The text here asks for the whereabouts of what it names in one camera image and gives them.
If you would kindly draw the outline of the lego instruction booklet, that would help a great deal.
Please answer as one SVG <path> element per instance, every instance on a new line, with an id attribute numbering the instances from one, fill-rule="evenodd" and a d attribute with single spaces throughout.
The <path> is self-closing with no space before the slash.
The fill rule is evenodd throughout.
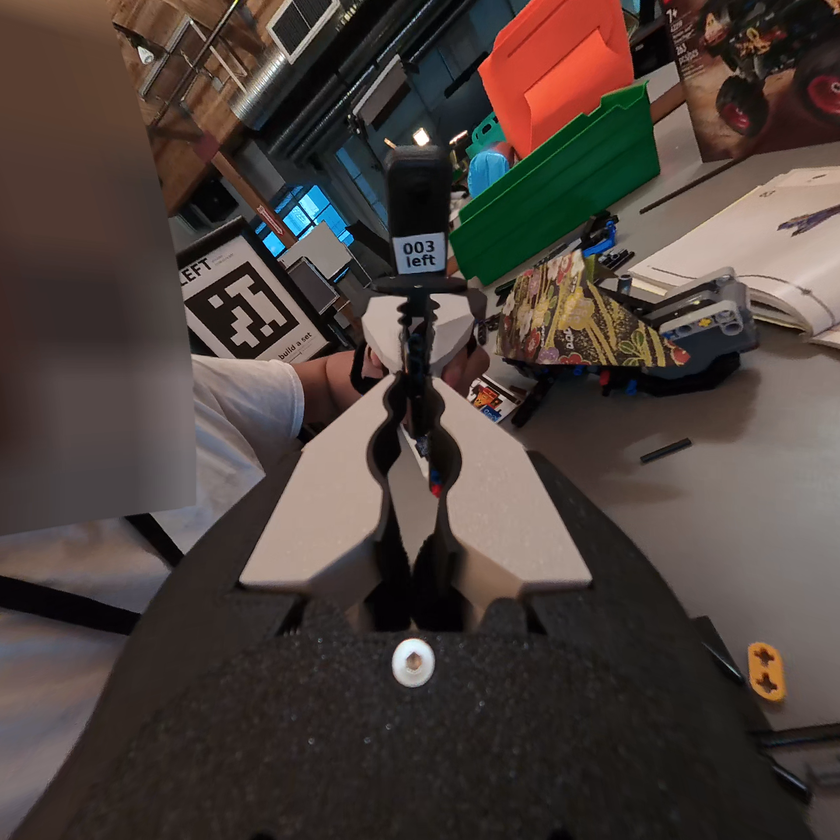
<path id="1" fill-rule="evenodd" d="M 839 167 L 794 169 L 631 268 L 670 293 L 730 267 L 757 319 L 839 347 Z"/>

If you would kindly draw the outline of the white ceiling vent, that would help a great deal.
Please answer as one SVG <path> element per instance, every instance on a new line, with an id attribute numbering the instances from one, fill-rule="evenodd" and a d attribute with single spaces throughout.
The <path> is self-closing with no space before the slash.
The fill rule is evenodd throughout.
<path id="1" fill-rule="evenodd" d="M 292 64 L 341 9 L 340 1 L 284 1 L 269 20 L 269 35 Z"/>

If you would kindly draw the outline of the grey lego assembly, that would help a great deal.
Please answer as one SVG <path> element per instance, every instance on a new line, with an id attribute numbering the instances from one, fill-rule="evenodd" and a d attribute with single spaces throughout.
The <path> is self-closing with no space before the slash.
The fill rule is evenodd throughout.
<path id="1" fill-rule="evenodd" d="M 633 279 L 608 280 L 605 293 L 666 339 L 688 359 L 681 366 L 602 369 L 602 394 L 624 391 L 656 397 L 717 388 L 741 367 L 743 354 L 760 343 L 749 308 L 749 290 L 733 268 L 690 280 L 657 301 L 632 291 Z"/>

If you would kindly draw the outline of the lego set box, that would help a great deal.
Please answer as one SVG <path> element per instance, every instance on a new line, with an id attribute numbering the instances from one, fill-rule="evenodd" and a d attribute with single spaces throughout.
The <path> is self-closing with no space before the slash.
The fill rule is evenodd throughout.
<path id="1" fill-rule="evenodd" d="M 838 1 L 672 1 L 664 10 L 704 162 L 838 141 Z"/>

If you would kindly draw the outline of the crinkled plastic bag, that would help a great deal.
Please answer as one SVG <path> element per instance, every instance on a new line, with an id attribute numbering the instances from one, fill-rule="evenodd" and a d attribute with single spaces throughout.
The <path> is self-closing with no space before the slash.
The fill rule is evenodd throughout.
<path id="1" fill-rule="evenodd" d="M 469 163 L 469 195 L 476 199 L 507 174 L 516 162 L 516 152 L 509 143 L 500 141 L 489 144 Z"/>

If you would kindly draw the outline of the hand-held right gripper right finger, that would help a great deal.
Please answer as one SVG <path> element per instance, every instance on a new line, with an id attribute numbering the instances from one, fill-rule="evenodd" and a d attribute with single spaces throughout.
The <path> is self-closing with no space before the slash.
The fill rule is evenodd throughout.
<path id="1" fill-rule="evenodd" d="M 500 599 L 580 590 L 592 573 L 529 453 L 435 377 L 425 467 L 434 530 L 412 572 L 415 624 L 463 631 Z"/>

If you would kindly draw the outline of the orange lego connector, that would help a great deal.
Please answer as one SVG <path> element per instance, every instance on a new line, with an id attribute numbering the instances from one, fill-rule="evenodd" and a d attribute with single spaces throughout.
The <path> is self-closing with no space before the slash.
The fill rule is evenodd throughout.
<path id="1" fill-rule="evenodd" d="M 770 644 L 755 642 L 748 647 L 749 684 L 756 695 L 779 704 L 786 698 L 784 662 Z"/>

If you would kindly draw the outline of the black blue lego part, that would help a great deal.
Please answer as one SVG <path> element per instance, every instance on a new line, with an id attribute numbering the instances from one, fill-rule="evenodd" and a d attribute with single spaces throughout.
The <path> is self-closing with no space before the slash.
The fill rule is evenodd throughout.
<path id="1" fill-rule="evenodd" d="M 428 488 L 440 499 L 457 476 L 459 455 L 443 426 L 445 400 L 429 371 L 429 349 L 423 332 L 407 337 L 404 360 L 406 413 L 402 431 L 427 470 Z"/>

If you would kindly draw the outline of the green plastic bin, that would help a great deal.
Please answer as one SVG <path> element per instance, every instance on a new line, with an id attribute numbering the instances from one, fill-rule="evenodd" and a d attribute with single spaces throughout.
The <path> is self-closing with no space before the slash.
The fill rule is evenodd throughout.
<path id="1" fill-rule="evenodd" d="M 647 83 L 606 94 L 460 210 L 460 272 L 489 285 L 659 172 Z"/>

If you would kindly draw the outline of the white rolling whiteboard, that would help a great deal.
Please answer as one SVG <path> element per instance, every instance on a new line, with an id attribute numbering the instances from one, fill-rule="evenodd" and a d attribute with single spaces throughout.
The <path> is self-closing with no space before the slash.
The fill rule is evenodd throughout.
<path id="1" fill-rule="evenodd" d="M 338 283 L 351 261 L 351 252 L 325 222 L 279 257 L 289 277 L 319 314 L 339 299 Z"/>

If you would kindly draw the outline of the black chest harness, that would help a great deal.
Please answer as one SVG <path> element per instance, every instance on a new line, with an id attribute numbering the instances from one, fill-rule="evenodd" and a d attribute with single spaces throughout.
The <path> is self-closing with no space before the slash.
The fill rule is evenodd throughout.
<path id="1" fill-rule="evenodd" d="M 127 636 L 184 556 L 150 513 L 2 537 L 2 609 Z"/>

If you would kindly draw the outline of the person's left hand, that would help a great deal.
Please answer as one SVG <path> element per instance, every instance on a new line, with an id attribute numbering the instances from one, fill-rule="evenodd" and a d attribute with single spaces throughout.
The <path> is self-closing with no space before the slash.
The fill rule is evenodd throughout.
<path id="1" fill-rule="evenodd" d="M 353 352 L 330 355 L 328 362 L 332 398 L 335 404 L 334 419 L 355 404 L 361 394 L 351 383 Z M 480 346 L 471 352 L 463 349 L 444 368 L 441 378 L 461 396 L 467 396 L 471 383 L 489 369 L 489 354 Z"/>

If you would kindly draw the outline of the framed marker sign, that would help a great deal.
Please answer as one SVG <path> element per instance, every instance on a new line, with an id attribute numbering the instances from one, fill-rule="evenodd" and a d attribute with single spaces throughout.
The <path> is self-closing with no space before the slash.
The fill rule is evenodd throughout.
<path id="1" fill-rule="evenodd" d="M 187 326 L 217 357 L 294 364 L 340 347 L 243 217 L 184 248 L 176 263 Z"/>

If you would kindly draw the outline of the person's left forearm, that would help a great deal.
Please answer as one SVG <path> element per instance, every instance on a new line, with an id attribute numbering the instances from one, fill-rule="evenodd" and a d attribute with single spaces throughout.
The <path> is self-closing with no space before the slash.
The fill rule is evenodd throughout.
<path id="1" fill-rule="evenodd" d="M 335 404 L 330 386 L 328 362 L 330 357 L 293 364 L 303 393 L 303 424 L 322 429 L 335 417 Z"/>

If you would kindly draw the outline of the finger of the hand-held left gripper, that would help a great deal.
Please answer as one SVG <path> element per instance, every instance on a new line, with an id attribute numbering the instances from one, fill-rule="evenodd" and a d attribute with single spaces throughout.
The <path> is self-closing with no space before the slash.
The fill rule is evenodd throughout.
<path id="1" fill-rule="evenodd" d="M 442 372 L 466 347 L 473 333 L 475 316 L 467 296 L 431 296 L 430 300 L 434 304 L 434 318 L 428 368 L 430 372 Z"/>
<path id="2" fill-rule="evenodd" d="M 403 307 L 407 297 L 372 297 L 362 316 L 364 339 L 382 367 L 391 374 L 403 370 Z"/>

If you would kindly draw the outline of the silver air duct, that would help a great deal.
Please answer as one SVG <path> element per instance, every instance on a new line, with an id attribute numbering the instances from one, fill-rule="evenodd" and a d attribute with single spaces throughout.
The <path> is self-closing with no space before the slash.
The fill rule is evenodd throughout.
<path id="1" fill-rule="evenodd" d="M 285 107 L 294 120 L 310 106 L 320 107 L 333 94 L 333 75 L 340 58 L 336 44 L 310 45 L 295 60 L 274 44 L 246 79 L 245 88 L 230 99 L 229 108 L 237 121 L 253 131 L 261 130 Z"/>

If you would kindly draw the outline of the lego sticker sheet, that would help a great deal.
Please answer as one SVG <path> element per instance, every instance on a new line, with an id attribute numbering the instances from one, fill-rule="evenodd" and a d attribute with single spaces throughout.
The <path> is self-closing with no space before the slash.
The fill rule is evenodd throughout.
<path id="1" fill-rule="evenodd" d="M 525 392 L 509 390 L 483 374 L 470 385 L 468 402 L 495 424 L 504 421 L 523 403 Z"/>

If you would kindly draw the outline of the orange plastic bin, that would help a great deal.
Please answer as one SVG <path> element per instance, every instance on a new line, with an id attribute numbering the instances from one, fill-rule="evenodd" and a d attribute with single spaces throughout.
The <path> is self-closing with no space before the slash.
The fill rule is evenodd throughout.
<path id="1" fill-rule="evenodd" d="M 523 159 L 608 93 L 634 81 L 619 1 L 531 1 L 496 37 L 479 74 Z"/>

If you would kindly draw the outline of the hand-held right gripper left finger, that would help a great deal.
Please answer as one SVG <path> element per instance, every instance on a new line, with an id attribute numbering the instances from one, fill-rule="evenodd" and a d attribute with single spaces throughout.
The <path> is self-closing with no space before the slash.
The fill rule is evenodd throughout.
<path id="1" fill-rule="evenodd" d="M 306 444 L 239 582 L 411 624 L 411 572 L 387 476 L 401 454 L 402 377 L 388 374 Z"/>

